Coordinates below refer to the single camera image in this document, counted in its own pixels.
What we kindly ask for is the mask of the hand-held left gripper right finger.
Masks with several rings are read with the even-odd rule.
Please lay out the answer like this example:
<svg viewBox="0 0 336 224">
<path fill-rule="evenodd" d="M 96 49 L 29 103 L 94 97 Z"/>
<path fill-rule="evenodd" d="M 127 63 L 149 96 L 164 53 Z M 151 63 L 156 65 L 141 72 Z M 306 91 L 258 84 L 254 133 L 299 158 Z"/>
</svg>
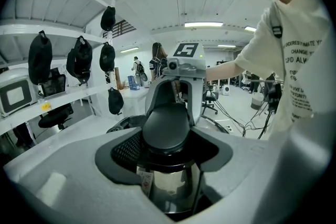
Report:
<svg viewBox="0 0 336 224">
<path fill-rule="evenodd" d="M 252 223 L 288 133 L 274 133 L 266 141 L 205 128 L 197 128 L 196 131 L 230 145 L 233 156 L 220 170 L 205 173 L 207 185 L 219 194 L 220 200 L 183 222 Z"/>
</svg>

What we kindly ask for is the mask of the blue file holder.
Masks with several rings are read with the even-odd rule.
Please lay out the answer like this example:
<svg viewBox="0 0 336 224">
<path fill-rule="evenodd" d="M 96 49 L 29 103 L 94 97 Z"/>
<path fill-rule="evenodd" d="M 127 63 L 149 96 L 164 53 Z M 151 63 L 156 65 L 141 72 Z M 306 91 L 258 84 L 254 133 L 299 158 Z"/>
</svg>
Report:
<svg viewBox="0 0 336 224">
<path fill-rule="evenodd" d="M 129 89 L 130 90 L 139 90 L 140 85 L 136 82 L 136 79 L 134 76 L 128 76 L 128 83 L 129 83 Z"/>
</svg>

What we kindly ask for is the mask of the black staircase railing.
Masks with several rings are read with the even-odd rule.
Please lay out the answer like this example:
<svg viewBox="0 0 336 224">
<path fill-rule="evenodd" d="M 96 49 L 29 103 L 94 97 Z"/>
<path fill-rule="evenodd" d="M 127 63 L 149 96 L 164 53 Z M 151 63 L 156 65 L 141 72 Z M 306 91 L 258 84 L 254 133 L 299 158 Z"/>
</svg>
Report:
<svg viewBox="0 0 336 224">
<path fill-rule="evenodd" d="M 128 23 L 126 20 L 122 20 L 116 23 L 112 28 L 112 38 L 116 38 L 122 36 L 124 34 L 128 34 L 132 31 L 135 31 L 136 28 Z"/>
</svg>

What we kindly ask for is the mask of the person's right forearm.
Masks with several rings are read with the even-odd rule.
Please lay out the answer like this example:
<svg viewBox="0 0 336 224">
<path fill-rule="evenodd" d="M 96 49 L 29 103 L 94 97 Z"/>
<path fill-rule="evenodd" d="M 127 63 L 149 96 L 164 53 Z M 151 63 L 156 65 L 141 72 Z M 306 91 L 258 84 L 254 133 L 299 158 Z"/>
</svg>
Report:
<svg viewBox="0 0 336 224">
<path fill-rule="evenodd" d="M 239 67 L 234 61 L 229 61 L 215 67 L 207 68 L 206 81 L 230 79 L 239 76 L 243 72 L 243 68 Z"/>
</svg>

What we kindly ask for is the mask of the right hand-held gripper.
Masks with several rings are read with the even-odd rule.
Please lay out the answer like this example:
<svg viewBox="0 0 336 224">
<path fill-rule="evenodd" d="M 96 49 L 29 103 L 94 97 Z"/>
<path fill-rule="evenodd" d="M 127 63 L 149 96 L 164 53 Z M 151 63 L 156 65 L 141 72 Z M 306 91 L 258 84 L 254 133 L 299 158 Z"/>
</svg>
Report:
<svg viewBox="0 0 336 224">
<path fill-rule="evenodd" d="M 174 77 L 182 77 L 181 83 L 187 85 L 187 113 L 190 126 L 195 126 L 201 116 L 203 79 L 206 77 L 205 52 L 201 43 L 178 43 L 169 53 L 162 76 L 151 84 L 147 92 L 147 117 L 157 106 L 175 102 Z"/>
</svg>

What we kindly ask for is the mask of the black pressure cooker lid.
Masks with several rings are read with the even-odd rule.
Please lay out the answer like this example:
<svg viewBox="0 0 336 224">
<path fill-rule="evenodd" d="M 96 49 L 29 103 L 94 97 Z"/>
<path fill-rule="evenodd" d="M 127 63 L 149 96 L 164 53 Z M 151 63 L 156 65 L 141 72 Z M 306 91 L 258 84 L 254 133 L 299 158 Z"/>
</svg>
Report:
<svg viewBox="0 0 336 224">
<path fill-rule="evenodd" d="M 141 127 L 101 146 L 95 163 L 112 182 L 140 186 L 164 214 L 187 217 L 203 196 L 204 173 L 218 171 L 232 156 L 228 144 L 190 126 L 186 107 L 168 103 Z"/>
</svg>

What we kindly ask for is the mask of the black cap far left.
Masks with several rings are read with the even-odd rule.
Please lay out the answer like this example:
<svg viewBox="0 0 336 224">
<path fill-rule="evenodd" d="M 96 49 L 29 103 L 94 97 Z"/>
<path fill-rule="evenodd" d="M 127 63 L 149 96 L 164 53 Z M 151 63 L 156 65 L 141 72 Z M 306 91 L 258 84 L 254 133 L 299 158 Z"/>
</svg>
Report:
<svg viewBox="0 0 336 224">
<path fill-rule="evenodd" d="M 48 80 L 52 56 L 51 41 L 42 30 L 33 39 L 29 48 L 28 73 L 34 85 L 45 83 Z"/>
</svg>

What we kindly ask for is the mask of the black hanging bag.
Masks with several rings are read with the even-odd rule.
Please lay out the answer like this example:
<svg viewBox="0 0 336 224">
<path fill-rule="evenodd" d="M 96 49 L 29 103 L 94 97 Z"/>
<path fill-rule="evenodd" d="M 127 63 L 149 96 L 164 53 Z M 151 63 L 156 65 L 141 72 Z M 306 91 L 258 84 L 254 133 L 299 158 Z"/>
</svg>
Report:
<svg viewBox="0 0 336 224">
<path fill-rule="evenodd" d="M 108 42 L 103 44 L 100 53 L 99 64 L 100 68 L 104 72 L 110 72 L 114 70 L 115 49 Z"/>
<path fill-rule="evenodd" d="M 123 106 L 124 100 L 121 93 L 114 88 L 110 88 L 108 90 L 108 107 L 110 113 L 113 115 L 121 114 Z"/>
<path fill-rule="evenodd" d="M 104 31 L 112 31 L 116 21 L 115 21 L 115 11 L 114 7 L 108 6 L 103 12 L 101 17 L 100 26 Z"/>
<path fill-rule="evenodd" d="M 67 72 L 78 79 L 80 84 L 86 84 L 90 78 L 91 62 L 92 46 L 83 36 L 79 36 L 67 56 Z"/>
</svg>

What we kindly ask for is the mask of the white microwave oven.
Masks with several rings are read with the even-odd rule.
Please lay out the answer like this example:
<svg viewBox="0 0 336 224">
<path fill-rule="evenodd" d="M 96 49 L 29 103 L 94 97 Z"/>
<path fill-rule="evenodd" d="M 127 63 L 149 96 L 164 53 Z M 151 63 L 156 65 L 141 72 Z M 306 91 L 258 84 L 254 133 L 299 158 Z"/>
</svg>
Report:
<svg viewBox="0 0 336 224">
<path fill-rule="evenodd" d="M 15 68 L 0 74 L 0 116 L 5 118 L 38 101 L 38 87 L 27 68 Z"/>
</svg>

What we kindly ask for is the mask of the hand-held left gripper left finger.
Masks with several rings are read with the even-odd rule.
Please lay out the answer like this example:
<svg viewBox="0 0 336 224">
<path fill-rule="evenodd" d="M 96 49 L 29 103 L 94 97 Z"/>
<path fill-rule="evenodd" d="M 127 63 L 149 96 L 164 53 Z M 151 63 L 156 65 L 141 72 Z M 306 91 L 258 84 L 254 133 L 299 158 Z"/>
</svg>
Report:
<svg viewBox="0 0 336 224">
<path fill-rule="evenodd" d="M 99 147 L 133 132 L 45 141 L 4 170 L 29 204 L 52 223 L 168 223 L 139 186 L 115 184 L 95 164 Z"/>
</svg>

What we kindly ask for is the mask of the white metal shelving rack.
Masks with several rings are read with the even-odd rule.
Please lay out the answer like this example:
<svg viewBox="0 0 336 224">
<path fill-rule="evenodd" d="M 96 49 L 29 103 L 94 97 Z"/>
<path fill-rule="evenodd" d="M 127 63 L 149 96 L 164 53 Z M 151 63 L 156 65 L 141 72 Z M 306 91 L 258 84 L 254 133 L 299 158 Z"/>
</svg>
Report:
<svg viewBox="0 0 336 224">
<path fill-rule="evenodd" d="M 75 21 L 90 5 L 98 8 L 97 14 L 108 6 L 114 6 L 116 0 L 105 2 L 103 0 L 7 0 L 6 11 L 17 12 L 21 9 L 27 13 L 24 19 L 1 19 L 0 14 L 0 67 L 10 67 L 27 63 L 28 51 L 31 41 L 40 31 L 44 31 L 51 40 L 53 59 L 65 59 L 79 36 L 83 36 L 93 48 L 102 44 L 105 39 L 97 35 L 84 33 L 82 28 L 72 23 L 60 23 L 46 20 L 48 12 L 56 17 L 62 15 L 65 9 L 69 10 L 71 20 Z M 65 93 L 55 94 L 51 97 L 38 99 L 30 106 L 22 108 L 15 113 L 2 118 L 0 116 L 0 136 L 7 133 L 17 125 L 27 122 L 44 112 L 58 108 L 64 104 L 108 90 L 109 84 L 100 84 L 93 87 L 71 87 Z M 51 109 L 43 111 L 41 106 L 51 104 Z"/>
</svg>

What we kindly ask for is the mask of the brown wooden board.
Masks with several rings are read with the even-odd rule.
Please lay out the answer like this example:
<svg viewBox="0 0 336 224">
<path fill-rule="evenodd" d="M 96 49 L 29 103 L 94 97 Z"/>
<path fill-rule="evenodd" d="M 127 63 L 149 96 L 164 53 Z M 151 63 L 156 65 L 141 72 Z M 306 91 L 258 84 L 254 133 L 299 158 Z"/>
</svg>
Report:
<svg viewBox="0 0 336 224">
<path fill-rule="evenodd" d="M 114 76 L 115 76 L 117 89 L 120 90 L 121 89 L 121 81 L 120 81 L 120 75 L 119 75 L 119 68 L 118 67 L 114 68 Z"/>
</svg>

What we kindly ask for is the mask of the white long-legged table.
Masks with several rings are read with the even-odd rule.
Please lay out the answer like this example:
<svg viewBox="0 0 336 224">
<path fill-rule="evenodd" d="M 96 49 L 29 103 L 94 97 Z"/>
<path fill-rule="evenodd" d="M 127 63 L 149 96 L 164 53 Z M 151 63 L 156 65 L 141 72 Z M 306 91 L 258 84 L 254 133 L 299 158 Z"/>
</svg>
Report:
<svg viewBox="0 0 336 224">
<path fill-rule="evenodd" d="M 145 113 L 145 98 L 149 89 L 141 87 L 139 90 L 123 89 L 120 93 L 124 100 L 122 114 L 124 117 Z"/>
</svg>

